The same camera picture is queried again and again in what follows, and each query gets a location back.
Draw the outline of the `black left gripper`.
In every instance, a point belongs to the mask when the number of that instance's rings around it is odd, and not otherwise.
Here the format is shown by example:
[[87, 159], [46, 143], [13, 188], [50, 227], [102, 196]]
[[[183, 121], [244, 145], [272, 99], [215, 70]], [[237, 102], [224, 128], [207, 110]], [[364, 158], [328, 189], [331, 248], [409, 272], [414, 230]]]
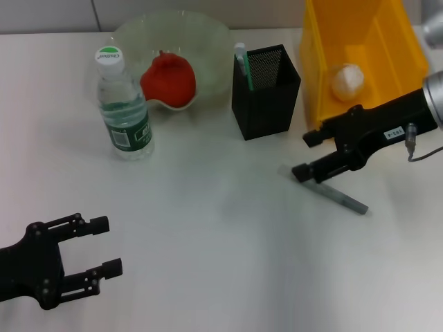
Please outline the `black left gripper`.
[[59, 242], [109, 231], [109, 219], [90, 221], [80, 213], [48, 223], [31, 223], [23, 238], [0, 248], [0, 302], [18, 297], [35, 299], [44, 310], [100, 294], [100, 280], [123, 274], [121, 258], [83, 273], [64, 276]]

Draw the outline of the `clear green-label water bottle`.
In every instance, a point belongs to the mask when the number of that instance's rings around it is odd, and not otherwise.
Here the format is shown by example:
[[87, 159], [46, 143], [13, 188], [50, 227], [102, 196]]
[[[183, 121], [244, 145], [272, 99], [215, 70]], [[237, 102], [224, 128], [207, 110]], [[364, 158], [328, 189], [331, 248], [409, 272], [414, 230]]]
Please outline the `clear green-label water bottle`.
[[139, 82], [126, 68], [121, 49], [104, 46], [94, 56], [98, 70], [97, 100], [116, 153], [138, 160], [154, 148], [147, 103]]

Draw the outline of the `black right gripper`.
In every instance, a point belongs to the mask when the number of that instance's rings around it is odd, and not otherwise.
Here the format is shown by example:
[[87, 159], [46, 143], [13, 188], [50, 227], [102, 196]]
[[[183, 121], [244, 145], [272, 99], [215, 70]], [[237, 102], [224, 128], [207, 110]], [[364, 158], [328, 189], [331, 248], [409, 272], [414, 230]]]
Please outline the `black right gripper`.
[[302, 136], [308, 147], [334, 139], [337, 151], [292, 167], [291, 172], [300, 183], [322, 183], [346, 171], [359, 170], [375, 152], [403, 141], [409, 124], [416, 126], [418, 134], [437, 128], [421, 89], [372, 109], [356, 105]]

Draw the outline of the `yellow plastic bin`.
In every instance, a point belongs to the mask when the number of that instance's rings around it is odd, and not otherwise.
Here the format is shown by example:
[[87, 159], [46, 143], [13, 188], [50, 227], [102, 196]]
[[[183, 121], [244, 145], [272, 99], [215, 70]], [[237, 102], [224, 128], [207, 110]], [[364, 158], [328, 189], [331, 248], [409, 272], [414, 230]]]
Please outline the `yellow plastic bin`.
[[[414, 91], [428, 74], [402, 0], [305, 0], [299, 52], [310, 129], [356, 104], [369, 109]], [[342, 102], [331, 83], [346, 64], [360, 67], [365, 85]]]

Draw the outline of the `translucent green fruit plate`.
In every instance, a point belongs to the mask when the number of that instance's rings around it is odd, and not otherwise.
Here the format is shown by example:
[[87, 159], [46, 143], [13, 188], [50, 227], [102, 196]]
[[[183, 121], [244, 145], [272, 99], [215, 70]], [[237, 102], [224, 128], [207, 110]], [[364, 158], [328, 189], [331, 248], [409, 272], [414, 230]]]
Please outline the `translucent green fruit plate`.
[[161, 51], [186, 59], [195, 74], [196, 95], [185, 106], [170, 107], [150, 100], [149, 107], [182, 111], [193, 104], [217, 101], [232, 87], [234, 40], [230, 30], [207, 15], [185, 10], [160, 10], [121, 25], [106, 42], [123, 52], [127, 69], [136, 79]]

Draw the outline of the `white paper ball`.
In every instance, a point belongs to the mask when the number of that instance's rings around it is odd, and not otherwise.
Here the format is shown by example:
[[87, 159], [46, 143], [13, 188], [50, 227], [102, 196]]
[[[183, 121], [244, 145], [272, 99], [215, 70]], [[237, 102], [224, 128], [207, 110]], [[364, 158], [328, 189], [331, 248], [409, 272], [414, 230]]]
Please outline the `white paper ball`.
[[355, 99], [365, 86], [365, 75], [357, 64], [343, 64], [332, 71], [330, 87], [334, 96], [347, 102]]

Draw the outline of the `grey pen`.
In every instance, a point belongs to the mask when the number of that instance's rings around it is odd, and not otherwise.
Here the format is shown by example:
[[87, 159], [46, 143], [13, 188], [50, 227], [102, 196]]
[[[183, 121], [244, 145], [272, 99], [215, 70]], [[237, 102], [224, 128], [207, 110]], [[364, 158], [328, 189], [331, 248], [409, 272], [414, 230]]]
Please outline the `grey pen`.
[[351, 196], [348, 196], [347, 194], [329, 186], [324, 183], [316, 183], [313, 180], [306, 181], [304, 183], [301, 183], [299, 180], [296, 179], [296, 177], [293, 175], [290, 166], [287, 165], [281, 165], [278, 168], [279, 175], [288, 178], [292, 180], [293, 182], [303, 186], [304, 188], [321, 195], [336, 204], [339, 204], [354, 213], [358, 215], [366, 215], [366, 213], [369, 210], [369, 207], [365, 204], [359, 202], [356, 199], [353, 199]]

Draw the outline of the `green utility knife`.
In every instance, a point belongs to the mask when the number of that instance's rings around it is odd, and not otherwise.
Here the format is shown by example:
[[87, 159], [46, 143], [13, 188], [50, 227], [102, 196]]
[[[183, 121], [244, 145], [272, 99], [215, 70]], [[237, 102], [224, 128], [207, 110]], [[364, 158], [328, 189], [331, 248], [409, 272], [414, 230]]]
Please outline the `green utility knife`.
[[242, 75], [246, 78], [248, 89], [254, 90], [253, 80], [251, 75], [251, 67], [248, 60], [248, 53], [244, 43], [239, 42], [234, 45], [235, 57], [241, 69]]

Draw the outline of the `black mesh pen holder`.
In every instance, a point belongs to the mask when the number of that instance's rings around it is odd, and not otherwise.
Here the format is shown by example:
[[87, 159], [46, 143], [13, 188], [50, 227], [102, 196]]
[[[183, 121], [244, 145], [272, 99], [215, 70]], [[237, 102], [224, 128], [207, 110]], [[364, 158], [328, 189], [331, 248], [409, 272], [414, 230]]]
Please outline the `black mesh pen holder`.
[[231, 108], [245, 140], [289, 130], [301, 78], [280, 44], [250, 50], [247, 75], [233, 61]]

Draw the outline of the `red-orange fruit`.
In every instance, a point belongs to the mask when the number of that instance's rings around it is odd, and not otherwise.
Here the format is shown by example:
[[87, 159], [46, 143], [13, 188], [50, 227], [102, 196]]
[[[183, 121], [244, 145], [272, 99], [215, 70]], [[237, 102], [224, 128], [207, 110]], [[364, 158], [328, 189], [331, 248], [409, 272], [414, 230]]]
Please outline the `red-orange fruit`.
[[140, 86], [146, 100], [158, 100], [172, 108], [186, 106], [197, 94], [197, 79], [189, 61], [162, 50], [142, 74]]

